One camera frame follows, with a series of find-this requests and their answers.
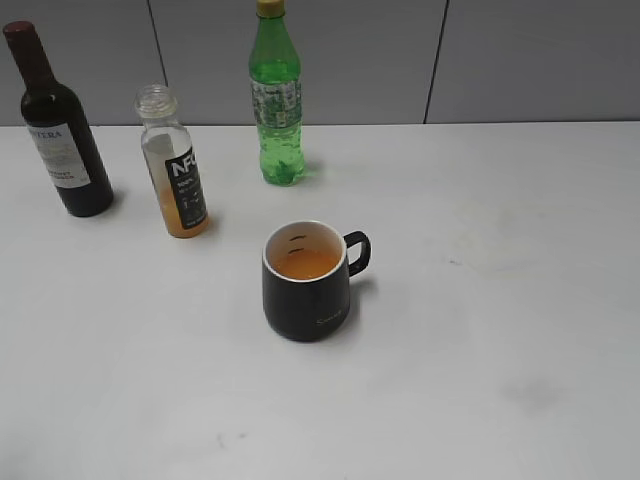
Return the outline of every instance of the mug rim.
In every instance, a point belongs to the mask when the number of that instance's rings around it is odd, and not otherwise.
[[[284,230],[287,227],[290,227],[292,225],[308,225],[308,224],[320,225],[321,227],[324,227],[327,230],[329,230],[330,232],[332,232],[338,238],[338,240],[340,241],[340,246],[342,247],[342,253],[340,254],[340,260],[338,260],[338,263],[336,263],[335,266],[331,270],[329,270],[324,275],[321,275],[320,277],[309,278],[309,279],[306,279],[306,280],[299,280],[299,279],[296,279],[296,278],[291,278],[291,277],[287,277],[285,275],[282,275],[275,268],[273,268],[271,266],[271,262],[269,262],[269,260],[267,259],[267,247],[269,246],[269,242],[273,239],[273,237],[275,237],[278,233],[280,233],[282,230]],[[271,272],[272,275],[275,275],[276,277],[278,277],[278,278],[280,278],[282,280],[285,280],[287,282],[291,282],[291,283],[313,283],[313,282],[317,282],[319,280],[323,280],[323,279],[325,279],[327,277],[330,277],[331,275],[333,275],[335,272],[337,272],[340,269],[340,267],[344,263],[346,257],[347,257],[347,243],[344,241],[344,237],[342,235],[340,235],[340,232],[338,232],[331,225],[327,225],[326,223],[321,222],[319,220],[298,220],[298,221],[295,221],[295,222],[289,222],[289,223],[285,223],[284,225],[280,225],[273,232],[271,232],[271,234],[267,237],[267,241],[265,242],[264,248],[262,249],[262,263],[263,263],[263,265],[265,265],[269,269],[269,272]]]

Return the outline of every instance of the mug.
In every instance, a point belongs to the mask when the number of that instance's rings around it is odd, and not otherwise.
[[[358,243],[362,244],[360,257],[348,263],[347,249]],[[330,255],[336,263],[323,275],[303,280],[276,269],[281,259],[304,250]],[[349,277],[367,268],[370,258],[371,243],[362,232],[343,238],[317,221],[280,227],[262,254],[262,303],[271,328],[298,342],[313,342],[334,332],[349,313]]]

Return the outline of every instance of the wine bottle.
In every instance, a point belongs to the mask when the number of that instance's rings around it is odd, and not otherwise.
[[[33,24],[9,23],[3,32],[26,86],[22,116],[62,202],[76,217],[106,210],[113,190],[80,100],[53,76]]]

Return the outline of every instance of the tea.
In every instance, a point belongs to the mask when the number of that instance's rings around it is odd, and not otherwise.
[[[289,252],[274,263],[275,269],[285,277],[295,280],[311,280],[329,273],[338,263],[338,258],[326,252],[301,249]]]

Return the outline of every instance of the green soda bottle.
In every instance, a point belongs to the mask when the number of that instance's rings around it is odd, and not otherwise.
[[[284,25],[284,0],[257,1],[260,24],[249,72],[260,168],[267,182],[291,185],[304,173],[300,59]]]

